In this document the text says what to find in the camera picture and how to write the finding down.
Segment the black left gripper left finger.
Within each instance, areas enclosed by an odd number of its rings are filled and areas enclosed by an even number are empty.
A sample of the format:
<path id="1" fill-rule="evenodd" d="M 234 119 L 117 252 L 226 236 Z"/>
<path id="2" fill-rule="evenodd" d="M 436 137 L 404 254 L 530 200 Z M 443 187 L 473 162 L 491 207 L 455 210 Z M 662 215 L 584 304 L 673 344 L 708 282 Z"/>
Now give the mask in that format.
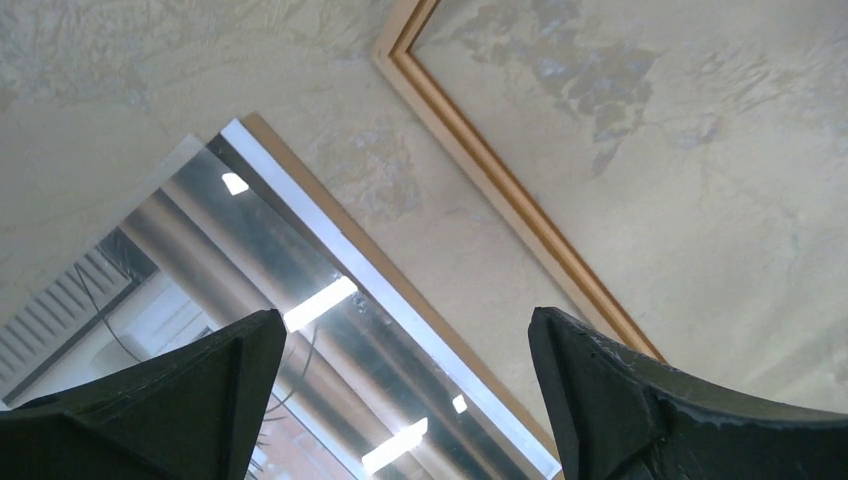
<path id="1" fill-rule="evenodd" d="M 242 479 L 286 328 L 261 310 L 1 415 L 5 479 Z"/>

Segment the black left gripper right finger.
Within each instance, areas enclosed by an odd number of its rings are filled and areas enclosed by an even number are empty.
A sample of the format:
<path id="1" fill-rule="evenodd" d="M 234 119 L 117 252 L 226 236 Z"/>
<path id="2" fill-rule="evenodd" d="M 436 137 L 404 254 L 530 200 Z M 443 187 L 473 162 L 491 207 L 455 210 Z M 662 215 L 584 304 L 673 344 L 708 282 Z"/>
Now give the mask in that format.
<path id="1" fill-rule="evenodd" d="M 847 418 L 734 391 L 555 307 L 528 340 L 569 479 L 843 479 Z"/>

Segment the wooden picture frame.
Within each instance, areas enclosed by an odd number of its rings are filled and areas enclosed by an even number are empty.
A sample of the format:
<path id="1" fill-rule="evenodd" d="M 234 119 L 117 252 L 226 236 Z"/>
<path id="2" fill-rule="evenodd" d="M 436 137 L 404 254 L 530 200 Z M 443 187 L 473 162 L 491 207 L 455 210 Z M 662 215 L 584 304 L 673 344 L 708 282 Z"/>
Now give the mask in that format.
<path id="1" fill-rule="evenodd" d="M 580 313 L 630 348 L 662 361 L 648 336 L 415 57 L 413 46 L 438 5 L 395 2 L 372 48 L 375 65 Z"/>

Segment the glossy photo print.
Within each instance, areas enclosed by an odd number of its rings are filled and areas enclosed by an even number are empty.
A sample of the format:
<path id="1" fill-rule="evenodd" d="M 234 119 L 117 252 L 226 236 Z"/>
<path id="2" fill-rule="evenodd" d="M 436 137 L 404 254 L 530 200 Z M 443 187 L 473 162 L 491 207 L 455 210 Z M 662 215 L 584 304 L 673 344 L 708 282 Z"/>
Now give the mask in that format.
<path id="1" fill-rule="evenodd" d="M 1 323 L 1 406 L 275 309 L 287 331 L 251 479 L 546 479 L 222 137 Z"/>

